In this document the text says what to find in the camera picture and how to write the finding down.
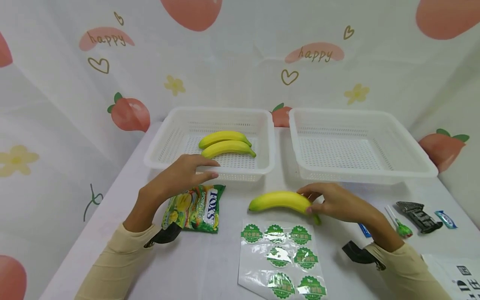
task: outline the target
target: black wrist strap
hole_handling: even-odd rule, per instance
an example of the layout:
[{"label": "black wrist strap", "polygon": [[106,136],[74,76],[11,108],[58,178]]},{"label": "black wrist strap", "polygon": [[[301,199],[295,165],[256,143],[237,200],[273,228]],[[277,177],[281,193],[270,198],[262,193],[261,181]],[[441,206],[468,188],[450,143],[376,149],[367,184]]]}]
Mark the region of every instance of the black wrist strap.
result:
[{"label": "black wrist strap", "polygon": [[367,250],[360,249],[353,241],[349,241],[345,246],[342,247],[342,250],[353,262],[359,264],[375,263],[377,265],[377,270],[383,271],[386,269],[385,265],[381,261],[379,261]]},{"label": "black wrist strap", "polygon": [[149,240],[147,244],[144,245],[144,248],[151,247],[154,243],[157,244],[166,244],[173,242],[177,236],[180,234],[182,228],[176,223],[171,223],[167,229],[161,229],[154,237]]}]

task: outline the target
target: fox's candy bag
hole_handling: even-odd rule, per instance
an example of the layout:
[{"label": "fox's candy bag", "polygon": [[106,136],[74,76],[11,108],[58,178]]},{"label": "fox's candy bag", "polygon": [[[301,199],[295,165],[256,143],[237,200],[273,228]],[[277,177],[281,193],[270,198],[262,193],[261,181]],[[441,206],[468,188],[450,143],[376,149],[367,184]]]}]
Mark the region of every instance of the fox's candy bag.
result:
[{"label": "fox's candy bag", "polygon": [[218,201],[225,185],[199,185],[170,198],[163,215],[162,228],[171,223],[185,230],[218,232]]}]

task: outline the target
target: blue candy wrapper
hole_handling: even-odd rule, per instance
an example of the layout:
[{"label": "blue candy wrapper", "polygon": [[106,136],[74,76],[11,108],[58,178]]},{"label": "blue candy wrapper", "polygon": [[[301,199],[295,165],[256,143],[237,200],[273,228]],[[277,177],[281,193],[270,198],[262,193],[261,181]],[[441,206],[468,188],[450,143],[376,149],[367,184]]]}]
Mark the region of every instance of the blue candy wrapper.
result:
[{"label": "blue candy wrapper", "polygon": [[445,226],[447,226],[448,228],[450,229],[455,229],[455,228],[458,228],[456,225],[455,225],[455,222],[449,217],[447,216],[443,210],[437,210],[435,212],[435,214],[442,220],[442,222],[445,224]]},{"label": "blue candy wrapper", "polygon": [[366,238],[371,238],[372,235],[370,234],[370,232],[368,231],[368,229],[363,225],[363,224],[360,224],[359,223],[359,226],[361,228],[361,231],[363,232],[363,235],[366,237]]}]

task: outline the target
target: person's left hand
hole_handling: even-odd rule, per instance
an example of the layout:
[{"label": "person's left hand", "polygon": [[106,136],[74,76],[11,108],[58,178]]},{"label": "person's left hand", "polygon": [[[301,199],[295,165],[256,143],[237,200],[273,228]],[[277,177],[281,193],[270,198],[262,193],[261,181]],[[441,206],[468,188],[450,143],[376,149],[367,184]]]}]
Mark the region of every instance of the person's left hand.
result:
[{"label": "person's left hand", "polygon": [[138,199],[123,226],[130,232],[142,232],[152,225],[157,209],[168,198],[218,177],[218,173],[196,174],[199,166],[219,167],[219,163],[201,155],[181,155],[138,192]]},{"label": "person's left hand", "polygon": [[198,154],[183,154],[170,167],[140,189],[139,199],[144,198],[160,206],[168,198],[218,177],[218,173],[209,171],[196,174],[195,171],[199,166],[219,167],[220,165]]}]

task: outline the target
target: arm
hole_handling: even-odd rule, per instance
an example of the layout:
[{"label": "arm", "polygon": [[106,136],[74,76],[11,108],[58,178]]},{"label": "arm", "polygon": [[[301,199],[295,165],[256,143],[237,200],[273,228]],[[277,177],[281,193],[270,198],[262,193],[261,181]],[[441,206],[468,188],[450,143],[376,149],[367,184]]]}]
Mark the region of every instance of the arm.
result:
[{"label": "arm", "polygon": [[366,250],[386,266],[380,274],[397,299],[450,299],[417,252],[403,242],[385,216],[368,202],[334,183],[309,184],[297,192],[312,202],[324,196],[323,203],[313,203],[307,208],[309,214],[365,225],[374,241]]},{"label": "arm", "polygon": [[140,189],[137,202],[100,254],[75,300],[122,300],[152,246],[144,246],[160,231],[152,220],[168,198],[218,177],[213,172],[195,174],[198,166],[219,166],[200,155],[182,155]]},{"label": "arm", "polygon": [[451,299],[413,247],[403,241],[398,247],[399,243],[394,240],[399,236],[385,217],[365,227],[374,241],[365,249],[385,265],[386,269],[380,275],[398,299]]}]

